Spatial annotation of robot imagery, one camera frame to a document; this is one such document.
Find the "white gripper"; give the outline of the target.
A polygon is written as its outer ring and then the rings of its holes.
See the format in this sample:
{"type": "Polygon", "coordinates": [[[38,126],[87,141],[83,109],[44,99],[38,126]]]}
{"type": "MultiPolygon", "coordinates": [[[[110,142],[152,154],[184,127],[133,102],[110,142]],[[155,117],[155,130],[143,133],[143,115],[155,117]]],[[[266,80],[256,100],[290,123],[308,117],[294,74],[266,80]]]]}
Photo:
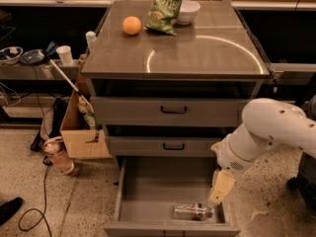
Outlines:
{"type": "Polygon", "coordinates": [[[230,193],[236,182],[233,174],[243,173],[254,164],[253,161],[244,160],[236,154],[230,145],[231,138],[232,135],[228,134],[223,140],[210,146],[210,149],[216,154],[217,164],[222,169],[216,170],[213,174],[208,196],[208,201],[212,204],[220,204],[230,193]]]}

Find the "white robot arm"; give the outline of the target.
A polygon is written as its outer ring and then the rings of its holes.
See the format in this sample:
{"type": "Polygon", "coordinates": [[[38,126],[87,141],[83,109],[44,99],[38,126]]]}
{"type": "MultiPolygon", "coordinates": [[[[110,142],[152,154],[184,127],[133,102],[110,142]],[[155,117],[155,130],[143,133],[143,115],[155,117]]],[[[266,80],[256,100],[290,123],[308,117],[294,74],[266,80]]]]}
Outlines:
{"type": "Polygon", "coordinates": [[[250,101],[241,124],[211,146],[219,169],[212,178],[210,204],[220,204],[232,190],[235,174],[248,170],[255,160],[280,144],[299,148],[316,157],[316,122],[292,104],[268,98],[250,101]]]}

